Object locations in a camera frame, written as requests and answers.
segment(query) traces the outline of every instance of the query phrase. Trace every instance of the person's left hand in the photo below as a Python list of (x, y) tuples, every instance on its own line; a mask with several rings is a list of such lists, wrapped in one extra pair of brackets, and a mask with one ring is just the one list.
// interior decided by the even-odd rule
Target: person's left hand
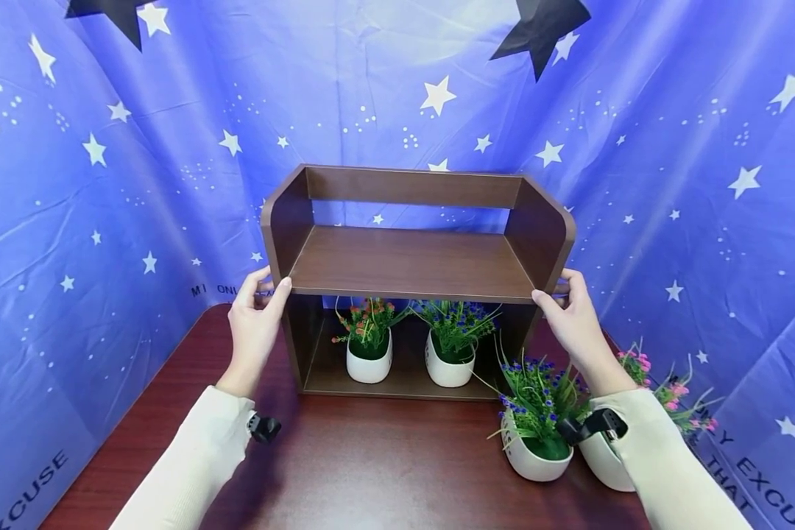
[[(250, 396), (274, 347), (280, 318), (292, 291), (292, 279), (283, 278), (275, 288), (273, 281), (266, 281), (270, 274), (269, 267), (248, 274), (230, 308), (233, 357), (215, 385), (227, 394)], [(260, 296), (273, 289), (273, 296)]]

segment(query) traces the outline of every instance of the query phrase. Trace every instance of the white pot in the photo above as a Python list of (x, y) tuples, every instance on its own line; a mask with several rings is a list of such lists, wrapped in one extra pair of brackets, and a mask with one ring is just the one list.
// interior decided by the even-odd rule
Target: white pot
[(424, 348), (424, 359), (427, 364), (427, 373), (430, 374), (430, 379), (438, 386), (446, 387), (446, 389), (455, 389), (458, 386), (464, 386), (471, 380), (471, 374), (474, 373), (474, 361), (477, 356), (475, 355), (474, 346), (471, 347), (471, 361), (463, 364), (450, 364), (442, 361), (436, 353), (436, 347), (433, 346), (433, 331), (427, 333), (427, 345)]
[(536, 456), (524, 445), (524, 440), (515, 433), (515, 421), (512, 412), (506, 411), (501, 419), (501, 440), (509, 464), (515, 472), (527, 480), (549, 482), (562, 476), (574, 456), (574, 450), (569, 448), (568, 457), (564, 461), (546, 461)]
[(624, 469), (624, 464), (615, 455), (615, 451), (612, 450), (603, 434), (594, 434), (578, 443), (577, 447), (583, 453), (583, 458), (589, 464), (589, 469), (599, 481), (604, 482), (604, 486), (615, 491), (636, 491), (630, 476)]
[(376, 361), (368, 361), (367, 358), (354, 356), (350, 351), (350, 341), (347, 341), (347, 374), (354, 381), (359, 383), (375, 384), (386, 379), (389, 370), (392, 368), (392, 330), (389, 329), (389, 345), (386, 347), (386, 355), (377, 358)]

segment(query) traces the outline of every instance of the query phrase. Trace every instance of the brown wooden shelf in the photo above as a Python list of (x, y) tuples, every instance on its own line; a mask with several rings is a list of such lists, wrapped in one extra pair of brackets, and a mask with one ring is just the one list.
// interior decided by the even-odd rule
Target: brown wooden shelf
[[(509, 218), (502, 234), (320, 227), (314, 200), (505, 208)], [(501, 303), (504, 351), (516, 356), (540, 317), (531, 290), (551, 292), (575, 236), (571, 215), (520, 175), (335, 166), (298, 166), (265, 201), (261, 224), (274, 278), (291, 275), (283, 328), (301, 392), (442, 400), (496, 396), (475, 380), (461, 389), (433, 384), (423, 359), (425, 324), (410, 320), (394, 330), (388, 378), (356, 383), (342, 345), (329, 340), (340, 329), (321, 296)], [(481, 346), (476, 372), (491, 381), (496, 361)]]
[(313, 227), (291, 277), (299, 294), (532, 303), (535, 289), (503, 234), (430, 230)]

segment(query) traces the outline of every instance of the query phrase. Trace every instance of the white sleeve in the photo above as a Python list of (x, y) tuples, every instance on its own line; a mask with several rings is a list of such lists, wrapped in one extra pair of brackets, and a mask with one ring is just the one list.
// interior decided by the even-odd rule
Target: white sleeve
[(253, 402), (209, 386), (110, 530), (197, 530), (245, 457)]
[(751, 526), (689, 451), (653, 392), (628, 390), (597, 397), (592, 409), (612, 409), (627, 434), (612, 442), (655, 530), (733, 530)]

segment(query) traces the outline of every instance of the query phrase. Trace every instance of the hanging star decoration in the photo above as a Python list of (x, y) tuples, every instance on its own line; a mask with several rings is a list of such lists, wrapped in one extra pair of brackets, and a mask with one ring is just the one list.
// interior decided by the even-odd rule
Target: hanging star decoration
[(70, 0), (65, 18), (87, 15), (106, 15), (130, 42), (141, 50), (141, 32), (138, 27), (136, 7), (151, 4), (154, 0)]
[(542, 76), (560, 38), (585, 24), (588, 10), (580, 0), (515, 0), (521, 19), (490, 58), (530, 52), (533, 75)]

